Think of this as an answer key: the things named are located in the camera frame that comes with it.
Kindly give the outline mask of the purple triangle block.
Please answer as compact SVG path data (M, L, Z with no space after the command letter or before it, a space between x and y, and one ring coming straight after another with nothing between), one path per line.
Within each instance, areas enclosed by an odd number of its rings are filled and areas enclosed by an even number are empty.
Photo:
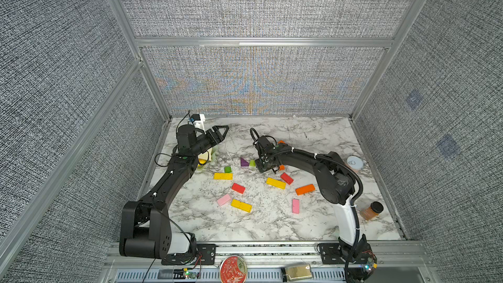
M245 160L244 158L241 157L240 158L240 165L241 165L241 167L249 167L250 163L247 160Z

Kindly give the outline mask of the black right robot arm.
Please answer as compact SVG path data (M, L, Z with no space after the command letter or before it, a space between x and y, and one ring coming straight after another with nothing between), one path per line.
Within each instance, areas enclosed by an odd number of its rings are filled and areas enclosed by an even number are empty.
M310 153L288 144L271 142L269 136L254 137L253 146L258 152L255 163L261 173L286 165L316 178L323 198L335 206L341 257L346 262L354 263L366 243L355 206L355 201L364 190L358 175L334 152Z

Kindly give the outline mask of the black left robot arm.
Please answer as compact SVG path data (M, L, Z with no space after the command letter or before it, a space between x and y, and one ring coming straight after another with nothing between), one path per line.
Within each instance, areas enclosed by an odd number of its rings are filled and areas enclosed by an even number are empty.
M178 128L177 145L162 178L139 200L129 201L123 207L120 255L161 259L176 265L192 262L196 256L195 236L173 230L175 223L168 211L179 190L200 165L199 155L224 141L228 132L228 126L214 126L207 131L192 124Z

